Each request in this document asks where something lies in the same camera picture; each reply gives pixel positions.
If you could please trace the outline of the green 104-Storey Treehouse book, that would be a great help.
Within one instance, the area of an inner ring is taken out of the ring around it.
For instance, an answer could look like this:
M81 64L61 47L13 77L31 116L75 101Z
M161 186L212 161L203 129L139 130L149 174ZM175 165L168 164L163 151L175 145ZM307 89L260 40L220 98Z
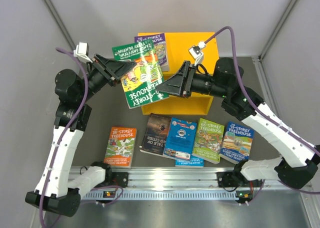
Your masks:
M164 82L154 43L151 39L112 48L117 61L132 61L135 66L121 79L129 109L169 98L156 87Z

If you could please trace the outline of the purple 52-Storey Treehouse book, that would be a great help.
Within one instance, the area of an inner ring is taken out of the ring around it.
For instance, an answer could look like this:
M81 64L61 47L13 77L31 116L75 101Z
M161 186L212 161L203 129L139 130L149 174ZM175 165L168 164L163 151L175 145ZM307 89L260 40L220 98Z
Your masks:
M167 43L164 33L135 36L134 39L135 42L141 42L147 39L151 39L153 41L153 45L156 50L155 53L157 55L162 72L169 72L170 68L167 58Z

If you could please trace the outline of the blue back-cover book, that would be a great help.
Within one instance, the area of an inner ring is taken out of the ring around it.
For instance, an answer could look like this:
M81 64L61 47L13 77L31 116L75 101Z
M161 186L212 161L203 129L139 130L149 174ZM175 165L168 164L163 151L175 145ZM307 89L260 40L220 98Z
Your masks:
M172 118L163 156L175 160L190 161L197 131L197 123Z

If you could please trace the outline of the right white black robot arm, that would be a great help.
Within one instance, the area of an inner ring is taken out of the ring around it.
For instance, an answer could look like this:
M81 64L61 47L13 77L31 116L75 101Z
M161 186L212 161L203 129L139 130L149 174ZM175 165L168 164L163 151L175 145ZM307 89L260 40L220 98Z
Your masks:
M231 58L220 58L213 74L199 73L198 66L184 61L172 77L156 87L157 91L188 98L192 93L223 98L221 106L228 114L250 126L280 154L278 158L254 161L243 159L235 165L231 177L238 186L253 180L278 180L299 190L316 174L320 149L297 135L274 114L263 98L242 83L244 70Z

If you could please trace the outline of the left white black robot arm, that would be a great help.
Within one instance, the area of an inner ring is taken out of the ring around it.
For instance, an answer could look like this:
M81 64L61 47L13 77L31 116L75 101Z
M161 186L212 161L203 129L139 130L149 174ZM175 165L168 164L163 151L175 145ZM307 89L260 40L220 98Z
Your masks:
M86 130L91 107L86 102L104 86L116 86L135 66L134 61L115 61L96 54L89 62L87 73L71 52L83 77L71 69L60 71L55 77L55 94L59 105L55 113L53 140L49 156L36 188L27 192L25 202L39 210L72 217L84 196L96 186L107 187L113 182L112 169L104 162L93 162L88 170L69 181L70 169L77 146Z

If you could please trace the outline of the dark Tale of Two Cities book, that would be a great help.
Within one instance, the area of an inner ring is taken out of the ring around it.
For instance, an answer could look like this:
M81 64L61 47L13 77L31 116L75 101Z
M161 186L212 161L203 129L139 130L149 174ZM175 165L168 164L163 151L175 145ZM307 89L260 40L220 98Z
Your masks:
M171 120L167 116L150 114L139 150L143 153L163 156Z

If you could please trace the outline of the lime 65-Storey Treehouse book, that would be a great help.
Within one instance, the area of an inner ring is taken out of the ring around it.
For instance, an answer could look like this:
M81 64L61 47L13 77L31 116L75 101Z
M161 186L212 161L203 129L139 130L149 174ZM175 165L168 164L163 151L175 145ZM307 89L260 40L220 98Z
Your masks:
M200 118L195 135L192 155L207 162L220 162L220 149L224 135L224 125Z

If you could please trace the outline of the orange 78-Storey Treehouse book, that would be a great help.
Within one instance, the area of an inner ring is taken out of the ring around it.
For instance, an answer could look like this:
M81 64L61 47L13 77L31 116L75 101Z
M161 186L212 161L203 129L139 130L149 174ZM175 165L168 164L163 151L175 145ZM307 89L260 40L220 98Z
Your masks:
M112 167L130 169L136 135L136 128L112 127L103 162Z

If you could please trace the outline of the light blue 26-Storey Treehouse book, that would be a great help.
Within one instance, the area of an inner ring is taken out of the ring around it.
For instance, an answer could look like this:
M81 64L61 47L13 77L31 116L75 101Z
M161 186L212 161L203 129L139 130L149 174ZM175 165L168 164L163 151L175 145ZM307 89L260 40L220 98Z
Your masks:
M176 167L191 167L191 168L203 168L204 160L201 158L191 158L189 161L175 161Z

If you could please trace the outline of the blue 91-Storey Treehouse book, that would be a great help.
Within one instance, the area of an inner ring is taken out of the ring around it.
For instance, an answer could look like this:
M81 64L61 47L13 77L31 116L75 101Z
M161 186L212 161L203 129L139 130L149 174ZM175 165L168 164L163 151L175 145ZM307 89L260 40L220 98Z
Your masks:
M251 128L228 122L219 151L219 156L233 164L249 160L255 131Z

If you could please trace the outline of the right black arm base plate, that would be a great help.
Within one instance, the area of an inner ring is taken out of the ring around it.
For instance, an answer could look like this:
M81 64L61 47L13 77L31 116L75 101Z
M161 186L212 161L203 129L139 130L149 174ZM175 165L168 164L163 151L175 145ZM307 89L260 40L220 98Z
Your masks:
M227 192L234 192L239 186L239 178L235 172L217 172L217 182L220 188Z

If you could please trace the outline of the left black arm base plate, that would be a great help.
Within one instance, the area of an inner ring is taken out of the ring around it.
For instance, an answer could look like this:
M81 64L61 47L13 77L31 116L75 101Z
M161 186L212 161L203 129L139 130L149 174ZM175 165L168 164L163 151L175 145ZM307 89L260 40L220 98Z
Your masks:
M107 179L107 186L121 186L126 188L129 182L129 173L128 172L112 172L110 177Z

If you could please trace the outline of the aluminium mounting rail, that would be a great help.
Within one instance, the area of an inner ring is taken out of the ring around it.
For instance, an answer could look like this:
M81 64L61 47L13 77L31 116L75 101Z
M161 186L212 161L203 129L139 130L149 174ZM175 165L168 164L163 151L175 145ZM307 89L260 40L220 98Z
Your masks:
M219 189L218 172L232 168L133 167L114 168L113 172L128 173L128 189L134 190L200 190Z

